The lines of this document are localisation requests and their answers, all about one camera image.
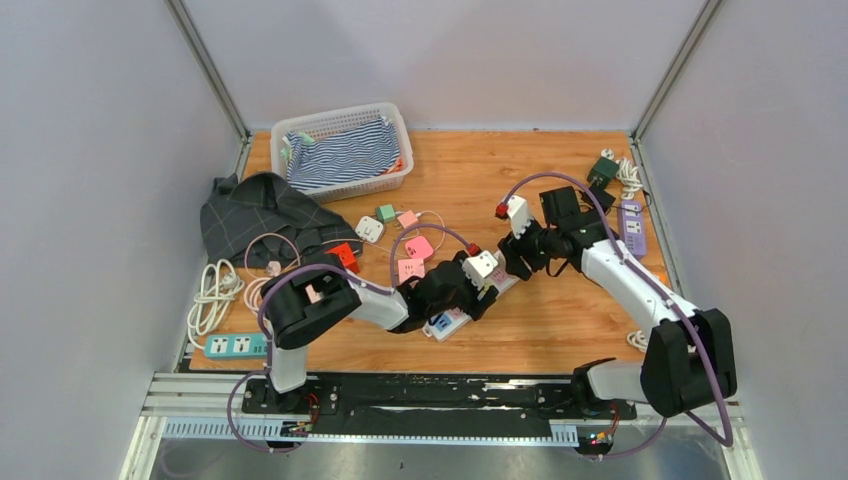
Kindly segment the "white long power strip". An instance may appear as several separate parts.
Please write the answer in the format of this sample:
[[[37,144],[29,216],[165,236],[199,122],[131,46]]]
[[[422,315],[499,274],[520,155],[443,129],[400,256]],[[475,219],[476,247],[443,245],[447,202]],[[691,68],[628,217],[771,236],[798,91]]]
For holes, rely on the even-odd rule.
[[[485,285],[493,285],[497,287],[499,290],[499,298],[511,287],[517,284],[518,281],[518,278],[507,274],[504,268],[498,267],[486,280]],[[421,331],[426,337],[435,339],[438,342],[443,342],[455,334],[460,328],[472,321],[473,320],[467,314],[462,312],[459,307],[455,307],[431,317],[421,328]]]

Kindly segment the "light pink cube plug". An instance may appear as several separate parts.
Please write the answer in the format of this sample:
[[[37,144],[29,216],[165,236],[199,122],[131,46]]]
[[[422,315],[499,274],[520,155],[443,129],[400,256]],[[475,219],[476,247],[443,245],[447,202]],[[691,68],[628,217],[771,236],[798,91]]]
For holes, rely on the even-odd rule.
[[[407,258],[397,261],[397,279],[402,284],[412,277],[423,278],[426,273],[425,262],[421,258]]]

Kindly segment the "white plug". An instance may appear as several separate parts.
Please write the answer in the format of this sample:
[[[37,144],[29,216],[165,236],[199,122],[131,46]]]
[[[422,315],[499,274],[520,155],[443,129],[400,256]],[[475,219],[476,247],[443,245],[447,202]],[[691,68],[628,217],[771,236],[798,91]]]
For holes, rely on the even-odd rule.
[[[363,216],[354,231],[363,242],[376,244],[384,235],[385,225],[374,217]]]

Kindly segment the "red plug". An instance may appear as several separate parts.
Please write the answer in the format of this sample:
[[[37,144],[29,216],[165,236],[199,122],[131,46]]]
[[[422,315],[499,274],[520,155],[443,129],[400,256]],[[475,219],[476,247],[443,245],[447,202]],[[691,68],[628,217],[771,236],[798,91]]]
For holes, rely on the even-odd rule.
[[[339,243],[338,245],[329,248],[327,253],[335,255],[346,270],[349,270],[354,274],[360,273],[360,266],[356,258],[356,254],[349,242]]]

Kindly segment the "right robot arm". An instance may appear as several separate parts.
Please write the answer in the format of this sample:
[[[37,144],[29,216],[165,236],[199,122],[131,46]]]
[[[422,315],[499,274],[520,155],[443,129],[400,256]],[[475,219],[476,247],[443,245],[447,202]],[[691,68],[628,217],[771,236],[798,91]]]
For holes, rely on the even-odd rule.
[[[736,394],[738,384],[729,319],[701,309],[654,277],[609,227],[604,206],[582,209],[574,188],[540,196],[538,222],[518,195],[502,200],[495,215],[511,231],[498,244],[508,274],[527,281],[555,259],[563,259],[603,288],[648,335],[641,363],[597,360],[573,372],[571,403],[596,417],[611,400],[649,404],[665,418]]]

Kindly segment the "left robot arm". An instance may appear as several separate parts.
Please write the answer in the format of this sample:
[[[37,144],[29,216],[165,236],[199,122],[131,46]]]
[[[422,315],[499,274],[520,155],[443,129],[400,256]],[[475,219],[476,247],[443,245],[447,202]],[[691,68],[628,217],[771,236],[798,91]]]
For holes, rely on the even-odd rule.
[[[268,342],[268,400],[283,413],[304,405],[308,345],[346,318],[394,334],[420,330],[444,313],[480,319],[499,295],[490,282],[498,267],[497,257],[488,251],[459,252],[422,277],[383,287],[322,254],[272,278],[260,290],[257,312]]]

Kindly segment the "black adapter at right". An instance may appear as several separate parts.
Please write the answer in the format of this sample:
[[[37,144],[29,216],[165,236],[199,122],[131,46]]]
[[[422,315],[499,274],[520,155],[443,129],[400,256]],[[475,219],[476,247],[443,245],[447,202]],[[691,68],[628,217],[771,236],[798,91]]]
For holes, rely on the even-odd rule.
[[[605,214],[610,211],[616,201],[614,195],[608,193],[604,188],[600,186],[591,186],[589,188],[589,192],[593,195],[596,200],[596,204]]]

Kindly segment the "purple power strip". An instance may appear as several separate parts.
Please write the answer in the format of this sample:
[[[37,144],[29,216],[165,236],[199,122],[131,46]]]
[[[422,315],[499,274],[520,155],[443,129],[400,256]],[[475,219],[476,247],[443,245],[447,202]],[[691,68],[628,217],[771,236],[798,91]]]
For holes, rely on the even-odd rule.
[[[618,220],[619,233],[625,246],[637,260],[642,260],[647,254],[643,205],[635,200],[622,200]]]

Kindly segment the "dark green adapter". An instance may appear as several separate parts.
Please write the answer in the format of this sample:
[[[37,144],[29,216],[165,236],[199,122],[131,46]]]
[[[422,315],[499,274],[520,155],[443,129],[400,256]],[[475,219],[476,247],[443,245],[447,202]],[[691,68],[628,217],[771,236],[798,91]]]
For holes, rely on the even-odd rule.
[[[616,178],[619,164],[611,158],[600,156],[587,175],[587,181],[591,187],[606,189],[610,182]]]

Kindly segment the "green small charger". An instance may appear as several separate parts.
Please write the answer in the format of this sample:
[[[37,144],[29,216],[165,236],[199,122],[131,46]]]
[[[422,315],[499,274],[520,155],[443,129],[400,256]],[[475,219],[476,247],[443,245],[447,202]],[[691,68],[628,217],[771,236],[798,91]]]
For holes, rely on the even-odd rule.
[[[375,209],[375,217],[383,224],[396,220],[397,212],[391,204],[380,205]]]

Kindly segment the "white plastic basket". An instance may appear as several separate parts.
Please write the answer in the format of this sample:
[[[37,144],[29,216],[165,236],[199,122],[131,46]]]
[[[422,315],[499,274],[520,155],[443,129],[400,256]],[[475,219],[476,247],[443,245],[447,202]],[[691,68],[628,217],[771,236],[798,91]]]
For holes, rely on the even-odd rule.
[[[281,120],[270,151],[272,171],[318,203],[397,189],[415,165],[404,118],[388,102]]]

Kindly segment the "striped cloth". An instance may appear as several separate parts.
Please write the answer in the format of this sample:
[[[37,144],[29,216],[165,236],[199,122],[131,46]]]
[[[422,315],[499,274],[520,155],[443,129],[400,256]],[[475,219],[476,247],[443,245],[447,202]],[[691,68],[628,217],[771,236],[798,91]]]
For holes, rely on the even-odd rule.
[[[280,157],[286,162],[284,178],[301,191],[381,176],[402,162],[396,125],[386,117],[321,140],[289,132]]]

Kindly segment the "dark grey plaid cloth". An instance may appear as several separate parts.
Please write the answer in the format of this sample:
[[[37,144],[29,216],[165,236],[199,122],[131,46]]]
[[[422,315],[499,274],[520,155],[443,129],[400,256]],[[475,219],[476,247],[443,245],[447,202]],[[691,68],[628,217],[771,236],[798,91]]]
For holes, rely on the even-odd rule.
[[[210,261],[262,268],[286,264],[342,243],[354,254],[363,242],[339,214],[294,189],[281,176],[260,172],[213,180],[199,214],[203,246]]]

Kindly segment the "teal power strip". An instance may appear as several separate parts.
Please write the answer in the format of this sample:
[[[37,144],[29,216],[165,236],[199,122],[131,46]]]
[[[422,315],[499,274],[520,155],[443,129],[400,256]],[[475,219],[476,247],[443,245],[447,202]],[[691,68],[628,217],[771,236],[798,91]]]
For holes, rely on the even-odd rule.
[[[262,333],[215,334],[207,338],[204,354],[211,359],[251,359],[267,355]]]

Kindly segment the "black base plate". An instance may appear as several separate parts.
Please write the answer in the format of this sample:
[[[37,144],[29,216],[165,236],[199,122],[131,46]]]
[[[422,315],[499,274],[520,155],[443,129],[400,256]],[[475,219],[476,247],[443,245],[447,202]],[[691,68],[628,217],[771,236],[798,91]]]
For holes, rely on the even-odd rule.
[[[623,400],[582,404],[567,375],[313,372],[288,393],[264,377],[240,396],[245,414],[314,418],[317,434],[541,438],[554,420],[633,420]]]

